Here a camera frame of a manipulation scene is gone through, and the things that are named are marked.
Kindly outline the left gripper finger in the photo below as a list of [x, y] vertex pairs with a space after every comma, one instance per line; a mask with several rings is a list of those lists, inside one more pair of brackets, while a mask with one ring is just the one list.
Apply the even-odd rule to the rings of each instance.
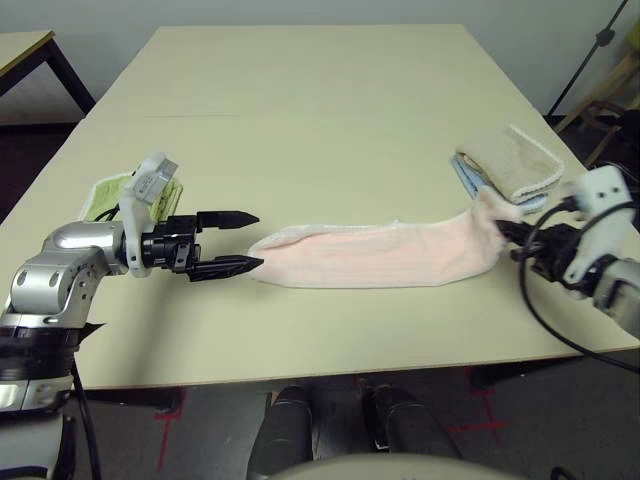
[[208, 228], [239, 229], [259, 222], [259, 218], [244, 211], [200, 211], [196, 213], [196, 230]]
[[263, 259], [245, 255], [218, 256], [195, 262], [187, 269], [187, 275], [191, 282], [226, 279], [248, 273], [263, 263]]

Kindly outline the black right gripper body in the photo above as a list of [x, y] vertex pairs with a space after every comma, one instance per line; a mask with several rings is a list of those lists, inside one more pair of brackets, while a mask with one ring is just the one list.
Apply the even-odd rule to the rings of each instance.
[[556, 224], [540, 229], [532, 241], [526, 254], [526, 240], [534, 230], [534, 226], [522, 222], [519, 259], [532, 261], [532, 270], [546, 280], [562, 280], [564, 272], [576, 253], [576, 247], [569, 247], [569, 241], [577, 234], [578, 229], [568, 224]]

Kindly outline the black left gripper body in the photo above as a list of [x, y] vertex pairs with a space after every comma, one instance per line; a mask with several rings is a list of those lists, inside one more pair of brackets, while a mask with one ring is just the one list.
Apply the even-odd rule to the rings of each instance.
[[199, 260], [196, 234], [201, 231], [196, 215], [169, 216], [141, 237], [141, 260], [147, 268], [187, 273]]

